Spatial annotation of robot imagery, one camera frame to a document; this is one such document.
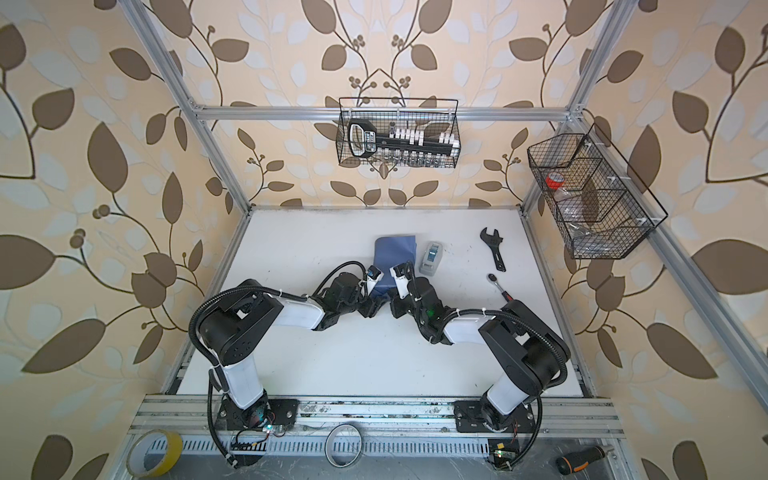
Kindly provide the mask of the black adjustable wrench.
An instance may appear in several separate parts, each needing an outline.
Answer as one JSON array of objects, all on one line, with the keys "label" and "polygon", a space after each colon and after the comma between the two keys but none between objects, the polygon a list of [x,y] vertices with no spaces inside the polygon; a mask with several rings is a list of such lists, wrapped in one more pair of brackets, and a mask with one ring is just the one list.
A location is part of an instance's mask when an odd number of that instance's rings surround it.
[{"label": "black adjustable wrench", "polygon": [[496,270],[506,272],[506,265],[500,252],[503,238],[500,236],[499,231],[494,229],[492,233],[489,233],[487,228],[483,228],[480,232],[480,239],[489,247]]}]

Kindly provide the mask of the orange black screwdriver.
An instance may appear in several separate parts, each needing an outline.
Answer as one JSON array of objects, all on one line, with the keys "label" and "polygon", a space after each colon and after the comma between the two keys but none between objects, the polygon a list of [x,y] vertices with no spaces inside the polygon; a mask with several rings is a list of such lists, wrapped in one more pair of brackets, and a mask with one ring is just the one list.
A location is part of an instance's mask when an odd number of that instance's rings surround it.
[{"label": "orange black screwdriver", "polygon": [[586,469],[589,465],[603,460],[614,450],[610,446],[590,446],[581,451],[567,453],[554,460],[561,475],[571,475]]}]

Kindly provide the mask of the black socket set rail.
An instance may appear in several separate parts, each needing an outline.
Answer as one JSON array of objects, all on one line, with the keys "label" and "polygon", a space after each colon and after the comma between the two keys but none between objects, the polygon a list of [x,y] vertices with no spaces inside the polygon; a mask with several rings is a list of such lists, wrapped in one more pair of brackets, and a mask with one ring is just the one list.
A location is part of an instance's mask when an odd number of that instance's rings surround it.
[{"label": "black socket set rail", "polygon": [[415,155],[421,157],[457,158],[460,154],[460,141],[452,134],[440,132],[437,138],[428,137],[425,130],[396,128],[390,126],[384,133],[379,133],[368,120],[351,120],[346,131],[347,144],[351,153],[360,158],[379,155],[396,158]]}]

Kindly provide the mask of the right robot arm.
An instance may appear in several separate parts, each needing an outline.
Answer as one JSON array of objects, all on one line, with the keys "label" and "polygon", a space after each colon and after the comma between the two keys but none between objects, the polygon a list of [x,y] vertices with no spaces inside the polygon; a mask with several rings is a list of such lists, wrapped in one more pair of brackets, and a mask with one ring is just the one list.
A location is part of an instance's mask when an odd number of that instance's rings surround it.
[{"label": "right robot arm", "polygon": [[569,347],[520,300],[508,297],[500,309],[449,308],[424,277],[397,278],[387,296],[392,315],[412,316],[429,343],[489,349],[501,374],[467,415],[482,429],[505,432],[527,424],[527,406],[568,378]]}]

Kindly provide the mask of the yellow tape roll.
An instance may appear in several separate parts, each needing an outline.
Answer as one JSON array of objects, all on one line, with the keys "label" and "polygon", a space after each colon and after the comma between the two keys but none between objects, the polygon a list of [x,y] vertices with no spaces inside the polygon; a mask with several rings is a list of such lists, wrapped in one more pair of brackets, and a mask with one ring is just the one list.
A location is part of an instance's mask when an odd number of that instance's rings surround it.
[{"label": "yellow tape roll", "polygon": [[182,437],[156,429],[141,435],[130,447],[126,469],[135,478],[156,478],[168,473],[183,452]]}]

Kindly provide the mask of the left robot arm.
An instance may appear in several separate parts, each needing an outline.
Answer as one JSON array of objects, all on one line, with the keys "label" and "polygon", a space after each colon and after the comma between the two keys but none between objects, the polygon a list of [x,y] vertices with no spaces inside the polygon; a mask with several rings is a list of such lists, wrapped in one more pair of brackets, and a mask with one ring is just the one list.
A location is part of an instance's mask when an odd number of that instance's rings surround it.
[{"label": "left robot arm", "polygon": [[324,331],[341,316],[370,317],[381,303],[372,293],[384,277],[358,261],[337,266],[310,295],[294,295],[248,279],[206,300],[194,312],[188,334],[210,363],[209,386],[224,395],[223,411],[243,427],[273,419],[258,377],[255,350],[273,326]]}]

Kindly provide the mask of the red handled ratchet wrench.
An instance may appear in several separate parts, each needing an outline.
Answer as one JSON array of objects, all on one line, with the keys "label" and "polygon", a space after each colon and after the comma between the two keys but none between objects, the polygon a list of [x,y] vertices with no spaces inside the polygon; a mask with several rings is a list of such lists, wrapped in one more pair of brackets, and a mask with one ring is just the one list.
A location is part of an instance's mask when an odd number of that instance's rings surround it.
[{"label": "red handled ratchet wrench", "polygon": [[510,302],[510,301],[513,301],[513,300],[514,300],[514,297],[513,297],[513,296],[512,296],[512,295],[511,295],[511,294],[510,294],[510,293],[509,293],[509,292],[508,292],[508,291],[507,291],[505,288],[503,288],[503,287],[500,285],[500,283],[498,282],[498,279],[497,279],[497,276],[496,276],[496,275],[494,275],[494,274],[492,274],[492,273],[489,273],[489,274],[487,275],[487,280],[488,280],[488,281],[489,281],[489,282],[490,282],[490,283],[491,283],[491,284],[492,284],[492,285],[493,285],[493,286],[494,286],[494,287],[495,287],[495,288],[496,288],[496,289],[497,289],[497,290],[500,292],[500,294],[502,295],[502,297],[503,297],[503,298],[504,298],[504,299],[505,299],[507,302]]}]

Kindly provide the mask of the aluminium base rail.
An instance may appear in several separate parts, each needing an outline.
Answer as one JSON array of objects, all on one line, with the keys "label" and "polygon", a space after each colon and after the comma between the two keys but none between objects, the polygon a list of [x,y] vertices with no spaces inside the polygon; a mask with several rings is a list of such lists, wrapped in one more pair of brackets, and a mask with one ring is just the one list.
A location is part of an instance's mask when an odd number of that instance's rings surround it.
[{"label": "aluminium base rail", "polygon": [[470,397],[277,397],[272,401],[274,426],[245,431],[220,413],[216,430],[222,443],[241,455],[272,456],[331,451],[346,456],[482,457],[496,438],[519,444],[536,436],[614,445],[626,437],[613,403],[606,399],[546,397],[541,421],[530,406],[527,424],[501,433],[467,420],[474,403]]}]

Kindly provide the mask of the red capped plastic item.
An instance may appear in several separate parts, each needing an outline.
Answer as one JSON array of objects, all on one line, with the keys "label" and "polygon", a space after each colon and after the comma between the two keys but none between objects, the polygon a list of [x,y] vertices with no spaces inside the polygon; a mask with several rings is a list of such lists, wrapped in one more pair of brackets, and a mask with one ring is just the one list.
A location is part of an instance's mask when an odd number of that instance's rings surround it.
[{"label": "red capped plastic item", "polygon": [[550,172],[545,177],[545,184],[550,191],[557,191],[565,183],[565,177],[556,171]]}]

